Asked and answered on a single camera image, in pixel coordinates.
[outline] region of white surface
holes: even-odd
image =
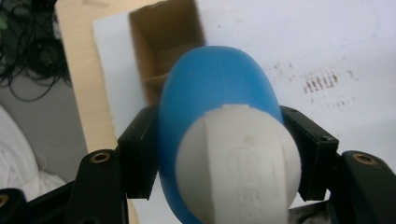
[[[302,111],[336,136],[340,140],[339,152],[372,153],[396,171],[394,1],[196,2],[207,45],[245,51],[263,68],[279,103]],[[134,57],[117,50],[131,42],[122,42],[129,36],[129,28],[126,29],[127,20],[118,21],[112,23],[119,29],[116,35],[112,33],[115,28],[99,35],[97,30],[105,28],[101,24],[106,20],[112,19],[99,20],[94,30],[96,38],[108,37],[97,42],[100,54],[103,53],[100,49],[114,46],[112,57],[117,58],[102,60],[105,77],[118,76],[106,79],[110,109],[113,119],[130,118],[131,111],[140,109],[139,104],[131,105],[132,101],[122,96],[136,92],[131,85],[124,84],[134,83],[137,70]],[[120,64],[127,64],[122,69],[130,69],[130,76],[120,76],[110,69]],[[124,105],[129,105],[131,111],[125,110]],[[128,119],[114,121],[116,129],[129,122]],[[297,198],[293,206],[302,204]],[[161,211],[157,217],[146,215],[143,207],[135,205],[142,224],[158,223],[152,220],[172,216],[162,212],[169,209],[166,203],[149,206],[152,211]]]
[[[93,24],[117,137],[146,106],[127,21],[128,13],[121,13]]]
[[[21,189],[31,201],[64,184],[57,175],[38,171],[25,136],[0,106],[0,189]]]
[[[301,163],[281,123],[248,105],[224,105],[187,130],[176,175],[183,201],[203,223],[288,223]]]

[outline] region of black cable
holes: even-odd
[[[11,56],[11,62],[7,60],[3,48],[0,46],[0,88],[9,87],[11,93],[18,100],[33,102],[44,97],[59,79],[63,79],[67,86],[72,87],[62,43],[53,37],[50,28],[54,14],[50,12],[47,16],[37,13],[30,5],[18,5],[10,10],[5,10],[4,2],[5,0],[0,2],[0,15],[3,14],[8,17],[8,20],[13,21],[13,25],[8,26],[7,32],[11,36],[14,35],[18,41],[14,47],[16,48],[15,57]],[[42,35],[47,36],[48,40],[41,40],[39,48],[35,49],[37,41],[45,39]],[[21,97],[15,92],[13,84],[15,84],[15,77],[20,76],[22,72],[35,84],[46,87],[46,90],[32,99]]]
[[[14,89],[12,88],[12,85],[11,85],[12,83],[10,83],[10,85],[9,85],[9,90],[11,91],[12,95],[13,95],[15,98],[17,98],[19,101],[22,101],[22,102],[25,102],[25,103],[31,103],[31,102],[37,101],[37,100],[43,98],[45,95],[47,95],[47,93],[50,91],[50,89],[52,89],[53,85],[55,85],[55,83],[56,83],[58,80],[59,80],[59,77],[53,77],[53,80],[52,80],[51,84],[48,86],[48,88],[47,88],[41,95],[39,95],[39,96],[37,96],[36,98],[33,98],[33,99],[26,99],[26,98],[20,97],[20,96],[14,91]]]

